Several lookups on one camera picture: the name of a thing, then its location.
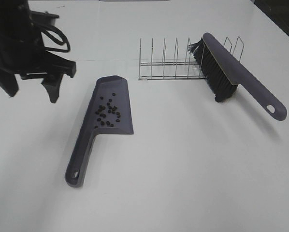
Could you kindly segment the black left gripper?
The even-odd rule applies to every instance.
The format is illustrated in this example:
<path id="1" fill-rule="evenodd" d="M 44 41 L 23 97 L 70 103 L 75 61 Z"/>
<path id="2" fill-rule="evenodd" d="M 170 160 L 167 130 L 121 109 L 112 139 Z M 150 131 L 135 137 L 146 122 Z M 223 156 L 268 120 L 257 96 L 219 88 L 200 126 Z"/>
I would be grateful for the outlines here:
<path id="1" fill-rule="evenodd" d="M 56 103 L 63 74 L 73 78 L 75 73 L 76 62 L 57 56 L 43 46 L 19 43 L 0 50 L 0 87 L 10 97 L 19 90 L 15 76 L 20 75 L 25 80 L 42 78 L 41 84 L 50 102 Z"/>

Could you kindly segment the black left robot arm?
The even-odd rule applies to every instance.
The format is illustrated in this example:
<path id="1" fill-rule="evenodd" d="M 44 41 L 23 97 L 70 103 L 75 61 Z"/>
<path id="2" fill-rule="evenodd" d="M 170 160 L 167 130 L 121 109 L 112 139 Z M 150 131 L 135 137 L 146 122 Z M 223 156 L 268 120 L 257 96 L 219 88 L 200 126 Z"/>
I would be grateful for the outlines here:
<path id="1" fill-rule="evenodd" d="M 55 55 L 68 53 L 70 43 L 55 26 L 57 14 L 32 11 L 26 0 L 0 0 L 0 87 L 13 97 L 21 79 L 42 79 L 51 103 L 59 98 L 66 74 L 76 73 L 76 63 Z"/>

